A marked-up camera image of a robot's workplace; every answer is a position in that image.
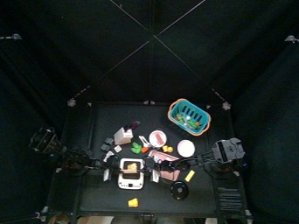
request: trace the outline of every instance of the white box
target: white box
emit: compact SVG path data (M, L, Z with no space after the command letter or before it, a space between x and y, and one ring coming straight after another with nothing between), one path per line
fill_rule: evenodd
M131 129L127 131L122 128L115 134L115 144L130 144L134 137L134 132Z

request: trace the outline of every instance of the toy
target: toy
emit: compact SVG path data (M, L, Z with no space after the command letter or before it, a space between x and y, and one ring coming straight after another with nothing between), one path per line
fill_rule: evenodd
M138 199L131 199L127 203L130 207L138 207Z
M185 124L185 121L183 121L183 113L177 114L175 119L177 119L177 121L178 121L181 124Z
M163 146L163 152L174 152L174 147L165 145Z
M195 152L195 145L190 140L182 140L178 144L178 152L182 157L189 158Z
M107 155L106 155L103 161L107 162L109 159L110 159L110 157L114 156L114 155L115 155L115 153L114 153L113 151L110 151L110 152L107 153Z
M186 177L186 179L185 179L187 182L191 181L191 179L193 179L193 175L194 175L194 174L195 174L195 171L191 170L190 173L189 173L189 175L187 175L187 177Z
M109 152L109 151L110 151L110 146L106 145L106 144L103 144L102 147L101 147L101 149L102 149L103 151Z
M167 142L167 136L159 129L150 134L149 139L155 148L162 148Z
M107 137L106 144L113 145L114 141L115 141L114 138Z
M115 134L115 144L130 144L134 137L134 132L131 129L125 130L122 128Z
M174 168L171 170L167 170L161 166L161 164L163 161L169 161L171 163L171 161L177 161L179 158L158 150L151 150L149 153L149 157L154 160L154 164L147 162L145 163L145 165L149 166L150 164L154 167L154 170L159 171L159 176L162 178L175 181L179 178L181 171L177 171Z
M142 123L139 121L133 122L131 124L126 125L125 131L127 132L129 130L135 130L141 124Z
M149 147L143 147L142 152L143 152L143 153L147 153L149 150L150 150Z
M194 129L199 129L201 128L201 123L195 122L194 120L189 120L187 121L189 125L194 128Z
M122 158L118 186L122 189L139 190L145 186L145 161L138 158Z
M117 152L121 152L121 151L122 151L122 147L121 147L121 146L117 146L117 147L115 147L115 151L117 151Z
M185 200L190 195L190 189L185 182L175 181L171 186L171 194L177 200Z
M131 151L135 153L135 154L139 154L141 151L142 151L142 145L138 144L138 143L133 143L134 145L134 148L131 149Z
M147 140L146 140L146 137L145 136L139 136L139 138L141 138L141 140L142 140L142 142L143 142L143 144L145 144L145 147L153 147L153 145L147 142Z

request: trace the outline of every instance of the pink object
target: pink object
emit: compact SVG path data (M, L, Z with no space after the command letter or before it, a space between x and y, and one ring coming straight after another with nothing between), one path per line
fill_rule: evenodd
M159 158L161 161L165 161L165 160L169 160L169 161L174 161L178 159L178 157L174 157L158 150L151 150L149 156L153 158L153 157L157 157ZM181 174L181 171L175 171L175 172L169 172L169 171L161 171L161 177L165 178L165 179L170 179L171 181L175 181L179 177L179 174Z
M158 129L150 134L150 144L155 148L162 148L167 142L166 134Z

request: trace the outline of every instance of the black tent enclosure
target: black tent enclosure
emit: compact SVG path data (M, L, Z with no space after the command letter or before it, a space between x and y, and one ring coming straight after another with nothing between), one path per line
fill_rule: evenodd
M247 153L254 223L298 223L298 7L291 0L2 1L0 222L39 223L50 202L55 169L28 149L40 127L94 150L95 123L114 126L142 111L149 120L185 98L211 112L218 133L226 116L213 109L229 115ZM213 139L205 135L197 141Z

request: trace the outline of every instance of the plastic basket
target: plastic basket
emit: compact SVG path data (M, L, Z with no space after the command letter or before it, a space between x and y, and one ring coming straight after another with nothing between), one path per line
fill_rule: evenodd
M183 116L183 121L177 119L178 114ZM191 120L199 123L199 127L197 129L190 125L186 125L186 117L190 117ZM210 114L202 110L198 106L195 106L186 99L179 99L173 103L169 110L169 118L171 122L174 122L179 127L186 130L194 136L201 136L211 126L211 116Z

